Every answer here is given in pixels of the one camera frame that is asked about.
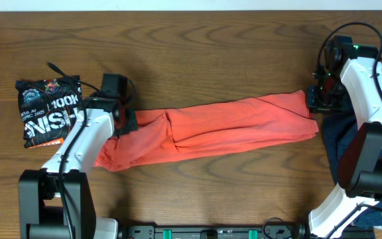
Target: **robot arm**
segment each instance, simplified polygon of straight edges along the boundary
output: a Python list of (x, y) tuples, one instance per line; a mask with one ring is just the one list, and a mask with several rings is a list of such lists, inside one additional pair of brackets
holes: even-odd
[[(313, 112), (353, 108), (358, 127), (355, 139), (340, 159), (338, 184), (309, 214), (310, 231), (319, 237), (339, 238), (343, 229), (366, 209), (354, 211), (358, 205), (374, 206), (382, 200), (382, 100), (372, 76), (377, 54), (375, 47), (354, 45), (350, 37), (335, 36), (324, 51), (330, 72), (317, 75), (320, 84), (315, 96), (308, 99)], [(382, 91), (380, 62), (377, 72)]]
[[(123, 123), (120, 99), (127, 79), (105, 74), (99, 97), (84, 99), (83, 110), (63, 145), (40, 170), (26, 170), (19, 180), (21, 238), (70, 238), (62, 207), (46, 206), (44, 200), (59, 197), (58, 172), (62, 155), (71, 147), (64, 164), (63, 183), (75, 238), (116, 239), (118, 222), (96, 216), (88, 177), (95, 159), (115, 131), (115, 121)], [(80, 131), (83, 122), (86, 126)]]

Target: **wooden table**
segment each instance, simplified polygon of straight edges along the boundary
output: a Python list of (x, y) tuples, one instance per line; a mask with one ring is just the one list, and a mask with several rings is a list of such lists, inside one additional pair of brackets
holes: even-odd
[[(121, 73), (137, 85), (137, 109), (294, 92), (315, 83), (321, 42), (350, 21), (382, 32), (382, 12), (367, 11), (0, 13), (0, 238), (19, 237), (20, 174), (57, 149), (23, 148), (15, 80), (57, 77), (47, 61), (95, 85), (104, 72)], [(363, 27), (343, 32), (378, 41)], [(99, 215), (157, 224), (304, 220), (334, 187), (320, 134), (118, 173), (94, 169), (90, 185)]]

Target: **folded orange fabric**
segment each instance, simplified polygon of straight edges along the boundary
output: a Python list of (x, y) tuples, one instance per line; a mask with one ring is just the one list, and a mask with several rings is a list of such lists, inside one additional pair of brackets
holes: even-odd
[(302, 90), (136, 114), (139, 129), (107, 140), (96, 166), (120, 171), (136, 165), (238, 153), (310, 139), (318, 132)]

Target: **navy cloth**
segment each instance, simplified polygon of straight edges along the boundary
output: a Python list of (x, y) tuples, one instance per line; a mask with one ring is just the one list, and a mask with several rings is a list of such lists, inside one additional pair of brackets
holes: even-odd
[[(326, 118), (322, 125), (322, 132), (332, 178), (336, 184), (338, 161), (357, 133), (355, 114), (348, 112)], [(382, 213), (367, 209), (353, 223), (358, 227), (382, 226)]]

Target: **printed graphic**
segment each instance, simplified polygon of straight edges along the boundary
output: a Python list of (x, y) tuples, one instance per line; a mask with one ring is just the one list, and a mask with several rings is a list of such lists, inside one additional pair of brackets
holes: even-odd
[(53, 94), (57, 92), (60, 89), (60, 85), (58, 84), (56, 79), (53, 79), (53, 81), (50, 81), (46, 86), (45, 86), (45, 92)]
[(30, 89), (23, 92), (23, 98), (25, 99), (25, 102), (30, 102), (39, 97), (39, 91), (36, 89)]
[(76, 121), (78, 108), (73, 108), (73, 112), (70, 115), (66, 110), (63, 110), (61, 112), (53, 112), (47, 116), (42, 116), (39, 118), (35, 118), (35, 116), (38, 116), (40, 112), (32, 111), (23, 113), (25, 114), (25, 116), (22, 114), (24, 120), (33, 118), (25, 123), (25, 133), (30, 139), (36, 135), (50, 133), (54, 130), (58, 131), (66, 125), (71, 128), (74, 124), (72, 121)]
[(35, 145), (35, 146), (32, 146), (32, 147), (29, 147), (29, 149), (32, 149), (34, 147), (41, 147), (41, 146), (48, 146), (48, 145), (57, 145), (57, 144), (61, 144), (61, 143), (64, 143), (64, 139), (63, 138), (55, 139), (55, 140), (52, 140), (52, 141), (49, 141), (49, 142), (46, 142), (46, 143), (41, 143), (40, 145)]

